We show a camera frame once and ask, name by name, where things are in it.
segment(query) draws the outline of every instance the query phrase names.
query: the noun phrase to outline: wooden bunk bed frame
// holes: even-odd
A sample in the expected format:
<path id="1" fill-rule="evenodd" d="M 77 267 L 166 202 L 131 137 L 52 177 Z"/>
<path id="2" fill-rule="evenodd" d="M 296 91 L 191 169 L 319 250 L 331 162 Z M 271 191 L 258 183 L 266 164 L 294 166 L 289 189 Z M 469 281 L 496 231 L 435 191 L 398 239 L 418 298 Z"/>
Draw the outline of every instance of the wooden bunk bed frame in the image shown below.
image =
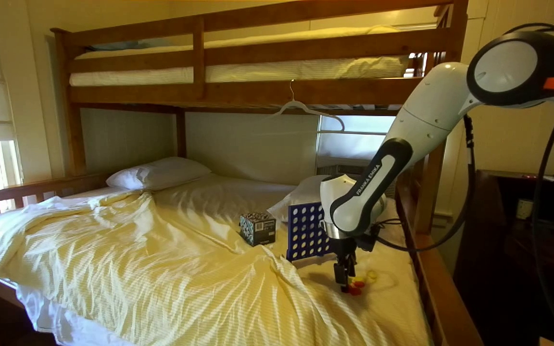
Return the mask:
<path id="1" fill-rule="evenodd" d="M 325 41 L 298 41 L 279 44 L 256 44 L 246 48 L 204 48 L 204 35 L 212 31 L 241 29 L 254 25 L 277 25 L 294 21 L 327 19 L 371 12 L 412 10 L 437 6 L 439 25 L 427 31 L 406 31 L 373 37 L 348 37 Z M 0 191 L 2 200 L 14 200 L 15 208 L 25 206 L 23 198 L 44 196 L 44 192 L 69 194 L 104 185 L 104 175 L 85 175 L 85 144 L 81 108 L 150 110 L 175 116 L 177 154 L 185 156 L 185 112 L 273 112 L 294 93 L 306 104 L 375 104 L 377 114 L 385 106 L 402 104 L 419 79 L 435 64 L 460 60 L 468 0 L 356 0 L 356 2 L 285 2 L 262 8 L 244 8 L 206 16 L 137 23 L 112 29 L 67 33 L 54 29 L 58 58 L 62 64 L 65 123 L 69 137 L 69 173 L 75 177 L 64 183 L 46 183 Z M 92 44 L 125 43 L 154 37 L 191 35 L 191 52 L 146 54 L 135 58 L 102 58 L 77 62 L 75 56 Z M 219 64 L 256 64 L 287 60 L 360 58 L 360 56 L 408 56 L 414 60 L 412 79 L 348 79 L 348 81 L 273 81 L 273 83 L 208 83 L 206 68 Z M 150 87 L 69 87 L 73 71 L 142 69 L 192 66 L 192 85 L 150 85 Z M 431 241 L 435 196 L 443 166 L 443 148 L 435 150 L 398 185 L 398 202 L 404 221 L 414 235 L 414 244 L 425 246 Z M 452 277 L 439 252 L 412 254 L 419 275 L 423 304 L 427 308 L 435 344 L 481 344 L 479 333 L 460 300 Z M 0 298 L 17 304 L 14 291 L 0 285 Z"/>

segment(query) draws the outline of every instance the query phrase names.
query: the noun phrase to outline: bed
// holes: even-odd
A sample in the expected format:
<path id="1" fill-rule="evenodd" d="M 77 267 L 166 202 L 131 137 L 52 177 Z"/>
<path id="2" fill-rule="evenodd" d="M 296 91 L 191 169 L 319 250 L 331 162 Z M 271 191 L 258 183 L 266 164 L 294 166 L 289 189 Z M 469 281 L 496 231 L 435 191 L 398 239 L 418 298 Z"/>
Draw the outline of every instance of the bed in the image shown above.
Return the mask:
<path id="1" fill-rule="evenodd" d="M 164 162 L 175 166 L 167 181 L 156 173 L 142 191 L 129 175 L 156 164 L 123 169 L 108 187 L 94 177 L 0 192 L 37 196 L 0 210 L 0 298 L 21 304 L 60 344 L 448 342 L 425 312 L 408 252 L 358 252 L 356 281 L 366 287 L 344 294 L 333 283 L 335 256 L 287 260 L 285 223 L 267 246 L 242 241 L 241 216 L 317 202 L 323 175 L 292 187 Z M 73 194 L 60 198 L 60 189 Z M 389 202 L 381 219 L 394 217 Z M 406 242 L 402 227 L 383 237 Z"/>
<path id="2" fill-rule="evenodd" d="M 312 33 L 279 37 L 277 41 L 252 43 L 210 43 L 214 31 L 248 29 L 256 25 L 281 25 L 294 21 L 331 19 L 391 10 L 433 8 L 435 27 L 366 29 L 348 35 Z M 410 2 L 285 2 L 273 6 L 175 18 L 154 23 L 137 23 L 112 29 L 67 33 L 54 29 L 58 58 L 62 64 L 62 91 L 65 96 L 65 119 L 69 133 L 69 181 L 8 189 L 0 200 L 14 200 L 15 208 L 25 206 L 23 196 L 39 192 L 69 194 L 104 185 L 104 175 L 87 179 L 81 108 L 152 110 L 177 116 L 177 154 L 187 154 L 185 118 L 196 112 L 275 112 L 296 98 L 306 104 L 339 110 L 342 106 L 356 114 L 394 114 L 419 79 L 443 60 L 458 60 L 466 31 L 466 0 L 410 0 Z M 189 48 L 150 48 L 144 41 L 191 37 Z M 112 44 L 117 52 L 94 52 Z M 335 79 L 300 77 L 291 71 L 281 77 L 252 81 L 231 81 L 216 77 L 216 68 L 242 64 L 300 66 L 312 60 L 364 60 L 387 58 L 381 62 L 398 64 L 383 77 L 337 75 Z M 104 83 L 104 73 L 137 73 L 185 69 L 185 81 L 150 79 L 141 85 Z M 443 150 L 433 152 L 421 166 L 406 173 L 396 189 L 396 206 L 402 225 L 412 235 L 410 242 L 423 246 L 433 239 L 431 217 L 437 196 Z M 416 273 L 418 294 L 429 340 L 433 344 L 481 344 L 479 335 L 452 285 L 450 273 L 437 252 L 410 254 L 408 262 Z M 0 285 L 0 298 L 19 304 L 17 296 Z"/>

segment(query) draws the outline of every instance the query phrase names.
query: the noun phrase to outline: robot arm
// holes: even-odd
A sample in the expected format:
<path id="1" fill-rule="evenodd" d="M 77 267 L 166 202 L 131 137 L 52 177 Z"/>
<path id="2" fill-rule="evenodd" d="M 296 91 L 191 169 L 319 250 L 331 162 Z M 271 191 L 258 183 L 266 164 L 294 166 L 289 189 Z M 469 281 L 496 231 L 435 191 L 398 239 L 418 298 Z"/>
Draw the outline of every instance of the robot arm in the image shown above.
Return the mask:
<path id="1" fill-rule="evenodd" d="M 552 98 L 554 35 L 548 29 L 508 33 L 479 50 L 471 66 L 437 66 L 410 94 L 364 175 L 321 185 L 323 225 L 337 252 L 337 283 L 348 289 L 356 241 L 369 237 L 385 191 L 437 148 L 468 110 L 479 104 L 523 108 Z"/>

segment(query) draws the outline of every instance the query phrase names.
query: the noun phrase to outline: small box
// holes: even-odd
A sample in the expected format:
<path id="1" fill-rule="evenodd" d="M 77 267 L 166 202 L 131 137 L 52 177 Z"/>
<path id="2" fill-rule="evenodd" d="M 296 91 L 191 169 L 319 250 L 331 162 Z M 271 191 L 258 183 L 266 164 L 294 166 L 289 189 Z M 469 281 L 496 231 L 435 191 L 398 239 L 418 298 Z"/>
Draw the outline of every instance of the small box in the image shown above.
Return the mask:
<path id="1" fill-rule="evenodd" d="M 252 246 L 275 242 L 275 219 L 269 214 L 241 216 L 239 227 L 241 237 Z"/>

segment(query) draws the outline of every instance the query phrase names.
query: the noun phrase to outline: blanket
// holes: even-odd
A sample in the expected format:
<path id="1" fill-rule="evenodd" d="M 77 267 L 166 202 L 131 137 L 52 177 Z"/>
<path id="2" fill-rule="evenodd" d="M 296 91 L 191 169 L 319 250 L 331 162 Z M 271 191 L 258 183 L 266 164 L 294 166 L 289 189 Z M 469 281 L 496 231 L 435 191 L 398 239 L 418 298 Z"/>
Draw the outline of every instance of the blanket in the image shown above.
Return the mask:
<path id="1" fill-rule="evenodd" d="M 0 221 L 0 279 L 133 344 L 427 342 L 394 333 L 364 298 L 304 285 L 264 246 L 235 252 L 164 219 L 150 194 L 56 198 L 10 219 Z"/>

